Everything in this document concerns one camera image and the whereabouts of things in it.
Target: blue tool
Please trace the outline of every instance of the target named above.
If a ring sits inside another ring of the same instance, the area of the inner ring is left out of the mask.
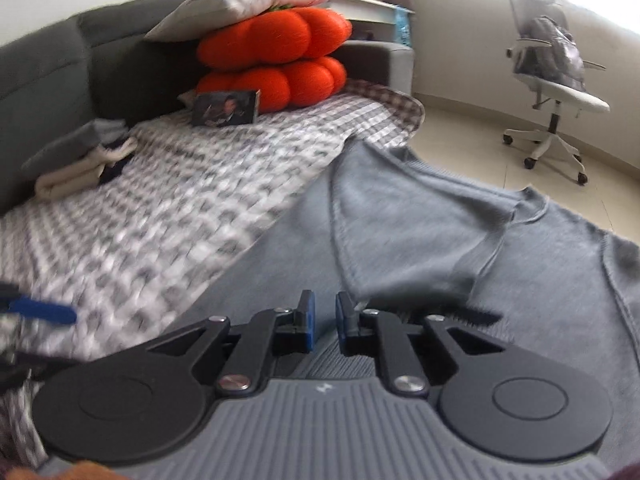
[[[78,320],[76,311],[66,305],[36,301],[20,292],[13,283],[0,282],[0,313],[43,319],[51,323],[73,325]]]

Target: office chair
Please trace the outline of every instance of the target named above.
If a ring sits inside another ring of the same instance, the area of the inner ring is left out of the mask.
[[[520,39],[516,40],[515,45],[512,48],[507,49],[507,57],[511,58],[514,63],[514,69],[524,59],[524,54],[528,48],[550,48],[552,45],[548,41],[543,40],[531,40],[524,38],[527,30],[527,26],[530,20],[538,18],[540,16],[548,16],[554,20],[558,25],[568,30],[568,25],[564,12],[555,0],[509,0],[511,3],[511,10],[513,12],[513,19],[515,21]],[[591,68],[595,70],[606,70],[605,67],[597,63],[584,61],[585,68]],[[582,159],[580,157],[580,151],[574,148],[569,143],[565,142],[558,136],[557,129],[560,121],[561,105],[567,104],[569,106],[578,108],[578,110],[586,110],[589,112],[604,113],[609,111],[609,105],[601,99],[588,94],[587,92],[580,92],[563,86],[558,83],[553,83],[527,74],[515,73],[513,76],[522,81],[529,87],[532,92],[536,93],[536,103],[533,105],[535,110],[540,110],[543,104],[553,100],[555,101],[555,107],[551,114],[551,122],[546,132],[537,130],[522,131],[507,129],[504,131],[502,141],[509,145],[513,142],[513,139],[526,139],[532,140],[537,143],[537,147],[530,156],[524,159],[524,167],[528,170],[532,170],[536,165],[538,159],[551,147],[551,144],[556,143],[564,148],[564,152],[567,154],[567,160],[570,165],[578,171],[578,184],[584,185],[587,183],[588,178],[585,173]]]

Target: gray sofa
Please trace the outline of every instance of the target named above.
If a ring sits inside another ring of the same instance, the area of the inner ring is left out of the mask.
[[[143,41],[184,0],[89,10],[0,47],[0,215],[33,183],[20,166],[46,143],[102,117],[133,125],[181,108],[176,96],[207,72],[195,41]],[[347,41],[334,53],[350,77],[410,93],[412,49]]]

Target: chair seat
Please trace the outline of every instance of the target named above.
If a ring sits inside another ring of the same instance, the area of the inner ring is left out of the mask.
[[[587,92],[580,92],[568,86],[552,83],[532,75],[514,74],[514,77],[527,85],[532,92],[540,90],[542,95],[553,100],[561,101],[589,112],[606,113],[609,111],[609,105],[606,102],[596,96],[587,94]]]

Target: gray sweatshirt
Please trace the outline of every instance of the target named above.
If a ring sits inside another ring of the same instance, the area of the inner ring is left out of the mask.
[[[640,456],[638,246],[531,187],[479,186],[407,148],[351,137],[172,328],[211,314],[246,322],[295,306],[304,288],[316,292],[319,335],[335,329],[339,290],[396,308],[446,303],[502,317],[501,336],[609,391],[614,418],[601,459],[616,469]]]

